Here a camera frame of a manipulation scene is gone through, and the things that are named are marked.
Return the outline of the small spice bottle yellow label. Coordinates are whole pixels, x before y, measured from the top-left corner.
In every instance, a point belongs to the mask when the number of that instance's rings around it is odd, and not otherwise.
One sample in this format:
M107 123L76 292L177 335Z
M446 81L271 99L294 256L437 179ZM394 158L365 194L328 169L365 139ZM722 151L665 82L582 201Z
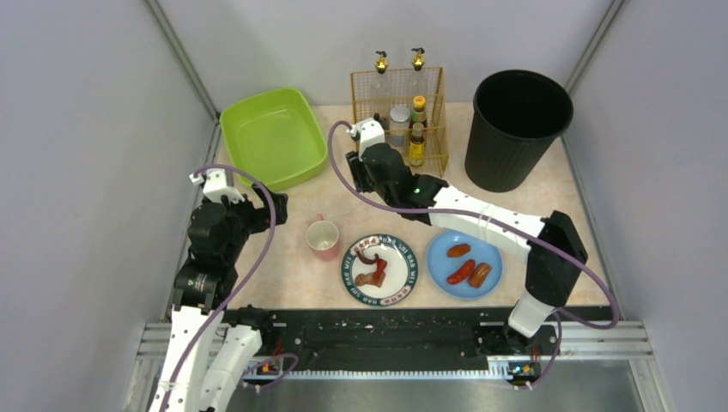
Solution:
M425 127L423 123L415 122L411 127L409 140L409 164L412 167L421 167L425 154Z

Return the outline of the dark sauce dispenser bottle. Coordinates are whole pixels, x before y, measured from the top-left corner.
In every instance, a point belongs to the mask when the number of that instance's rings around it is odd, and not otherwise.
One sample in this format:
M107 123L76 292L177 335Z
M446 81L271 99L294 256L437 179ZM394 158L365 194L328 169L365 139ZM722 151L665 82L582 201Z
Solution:
M385 51L376 51L378 57L375 62L376 76L370 85L373 114L377 115L380 123L386 129L389 123L389 88L390 80L387 75L389 63Z

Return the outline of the clear oil dispenser bottle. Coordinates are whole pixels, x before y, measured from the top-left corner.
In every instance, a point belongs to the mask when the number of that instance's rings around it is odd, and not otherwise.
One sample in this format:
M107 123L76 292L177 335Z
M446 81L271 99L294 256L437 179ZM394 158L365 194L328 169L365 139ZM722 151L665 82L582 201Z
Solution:
M428 78L426 70L424 69L425 51L421 47L412 48L411 51L413 51L415 55L411 60L412 72L409 76L409 94L412 97L417 95L425 96L428 92Z

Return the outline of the white plate green rim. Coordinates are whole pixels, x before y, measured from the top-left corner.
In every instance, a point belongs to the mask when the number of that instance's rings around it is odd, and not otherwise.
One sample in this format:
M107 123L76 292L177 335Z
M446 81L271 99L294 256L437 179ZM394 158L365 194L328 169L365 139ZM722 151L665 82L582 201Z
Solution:
M371 258L378 253L387 261L385 281L380 288L355 285L357 275L375 269L374 265L362 263L356 250ZM367 306L386 307L396 305L413 292L418 281L419 263L406 242L394 235L375 233L358 239L345 251L340 272L344 288L351 297Z

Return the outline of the blue plate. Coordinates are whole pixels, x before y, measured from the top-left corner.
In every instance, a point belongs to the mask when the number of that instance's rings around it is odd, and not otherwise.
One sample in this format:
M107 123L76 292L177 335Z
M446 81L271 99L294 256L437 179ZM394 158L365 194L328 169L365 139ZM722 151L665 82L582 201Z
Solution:
M467 253L459 257L447 256L450 249L462 244L470 247ZM490 267L484 281L477 288L471 286L468 279L457 284L449 283L447 278L468 260L473 260L475 267L479 264ZM436 286L444 293L461 300L477 300L493 293L501 282L504 269L501 253L495 246L454 230L447 230L433 238L426 252L426 264Z

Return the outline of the black trash bin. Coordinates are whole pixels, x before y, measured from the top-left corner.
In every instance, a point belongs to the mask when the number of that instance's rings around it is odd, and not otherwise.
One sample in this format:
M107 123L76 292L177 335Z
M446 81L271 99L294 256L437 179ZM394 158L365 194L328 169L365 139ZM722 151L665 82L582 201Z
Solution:
M464 169L485 191L518 188L573 120L569 93L529 70L503 70L485 78L473 97Z

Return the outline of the red sauce bottle yellow cap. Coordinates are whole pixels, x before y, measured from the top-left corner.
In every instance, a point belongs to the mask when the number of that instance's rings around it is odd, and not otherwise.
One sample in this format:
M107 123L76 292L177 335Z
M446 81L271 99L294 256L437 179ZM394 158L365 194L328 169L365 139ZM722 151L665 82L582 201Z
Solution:
M412 100L410 126L421 124L423 128L428 127L428 116L426 110L427 100L424 95L416 95Z

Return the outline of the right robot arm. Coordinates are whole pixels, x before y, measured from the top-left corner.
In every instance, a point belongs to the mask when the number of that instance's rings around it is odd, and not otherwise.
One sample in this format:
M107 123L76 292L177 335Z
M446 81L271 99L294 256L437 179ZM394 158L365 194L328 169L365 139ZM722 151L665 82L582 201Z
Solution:
M526 215L465 194L445 180L413 173L386 143L345 155L354 182L348 189L374 207L411 221L451 229L483 240L525 263L525 291L512 309L507 329L533 337L541 324L566 305L576 281L590 274L588 254L572 219L554 211Z

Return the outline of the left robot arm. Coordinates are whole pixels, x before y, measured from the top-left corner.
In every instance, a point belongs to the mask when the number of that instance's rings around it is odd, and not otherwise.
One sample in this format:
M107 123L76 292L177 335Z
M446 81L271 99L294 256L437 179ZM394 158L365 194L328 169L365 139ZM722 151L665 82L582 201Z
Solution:
M151 411L224 411L252 357L263 347L272 321L263 309L224 312L238 279L235 264L255 233L288 217L288 197L254 190L256 208L233 192L205 198L191 214L188 257L175 276L170 340Z

